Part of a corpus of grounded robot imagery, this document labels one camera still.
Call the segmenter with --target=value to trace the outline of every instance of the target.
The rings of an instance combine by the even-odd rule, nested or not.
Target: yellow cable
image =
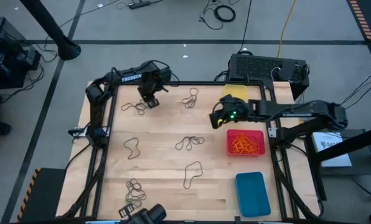
[[[283,44],[283,37],[284,37],[285,28],[286,28],[286,25],[288,24],[289,18],[292,15],[293,8],[295,7],[295,4],[296,4],[296,0],[293,0],[291,10],[289,11],[288,17],[286,18],[286,21],[285,21],[285,24],[284,24],[284,27],[283,27],[283,31],[281,33],[281,38],[279,39],[277,58],[279,57],[279,53],[281,52],[281,45]]]

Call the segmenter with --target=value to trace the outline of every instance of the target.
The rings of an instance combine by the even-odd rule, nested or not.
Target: blue plastic lid
[[[244,217],[259,217],[271,213],[265,181],[261,172],[237,174],[235,185],[238,204]]]

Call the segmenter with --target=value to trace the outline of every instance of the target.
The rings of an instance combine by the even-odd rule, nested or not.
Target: wooden table
[[[190,87],[198,88],[199,94],[195,107],[186,109],[181,99],[190,95]],[[134,108],[126,111],[120,109],[125,103],[139,101],[136,86],[119,87],[98,218],[120,219],[118,210],[125,205],[124,199],[128,192],[125,183],[136,178],[147,195],[142,207],[149,209],[160,203],[166,209],[166,220],[231,221],[234,216],[240,216],[235,176],[242,172],[261,172],[265,179],[271,215],[242,217],[242,220],[281,220],[265,123],[228,123],[214,130],[208,114],[222,96],[223,86],[179,86],[168,87],[168,90],[169,93],[156,93],[161,104],[157,108],[146,110],[145,115],[140,116]],[[293,103],[289,83],[275,83],[275,94],[278,103]],[[248,86],[248,97],[261,99],[259,88]],[[86,125],[89,120],[89,104],[85,99],[79,126]],[[284,118],[281,122],[284,127],[298,124],[296,118]],[[228,156],[228,129],[262,130],[266,154],[260,157]],[[175,144],[185,136],[203,137],[205,143],[193,146],[191,151],[185,148],[176,150]],[[128,160],[131,152],[123,143],[133,137],[139,138],[141,155]],[[75,141],[71,157],[87,143],[86,139]],[[294,144],[304,148],[301,141],[295,141]],[[85,151],[69,167],[57,215],[65,213],[83,190],[91,151]],[[312,212],[318,214],[319,207],[308,160],[294,149],[288,149],[288,158],[295,190]],[[204,174],[195,178],[191,188],[187,190],[183,188],[184,169],[195,161],[202,163]],[[199,165],[194,164],[189,167],[187,176],[199,173]],[[287,214],[292,217],[288,193],[283,189]],[[88,214],[91,214],[93,198],[94,193],[91,193]]]

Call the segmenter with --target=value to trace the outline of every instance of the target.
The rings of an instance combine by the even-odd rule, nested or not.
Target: orange object
[[[261,131],[227,131],[227,154],[235,156],[259,156],[264,153],[265,144]]]

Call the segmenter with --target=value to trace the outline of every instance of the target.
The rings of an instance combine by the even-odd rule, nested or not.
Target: gray floor
[[[43,1],[58,24],[75,15],[79,2]],[[108,2],[86,0],[82,12]],[[232,23],[224,24],[222,30],[209,30],[198,22],[205,3],[197,0],[164,0],[134,11],[128,8],[118,10],[112,4],[82,16],[73,38],[240,40],[248,1],[234,6],[237,18]],[[246,39],[278,40],[291,3],[292,0],[254,0]],[[0,0],[0,16],[5,16],[27,39],[42,40],[47,35],[19,1]],[[212,15],[208,14],[207,17],[212,26],[219,25],[211,19]],[[63,27],[65,33],[68,33],[71,23]],[[303,0],[296,3],[284,39],[362,40],[363,37],[346,0]],[[88,81],[104,75],[112,66],[118,69],[135,67],[150,59],[168,63],[181,80],[213,80],[214,76],[226,69],[229,56],[239,47],[238,44],[81,45],[82,54],[63,65],[12,220],[19,210],[33,170],[38,167],[65,167],[72,145],[67,130],[78,123]],[[244,48],[255,55],[275,57],[278,45],[244,45]],[[305,59],[310,64],[311,84],[306,90],[305,101],[321,99],[340,102],[371,74],[371,55],[365,45],[284,45],[281,56]],[[43,66],[45,78],[34,89],[22,92],[2,105],[1,119],[10,123],[13,130],[10,135],[0,137],[0,221],[39,118],[57,60]],[[347,112],[350,128],[371,129],[371,91]],[[358,180],[371,190],[371,177],[359,177]],[[325,219],[369,223],[367,217],[371,213],[371,198],[353,182],[347,178],[328,177],[324,179],[324,185],[329,198],[324,204]]]

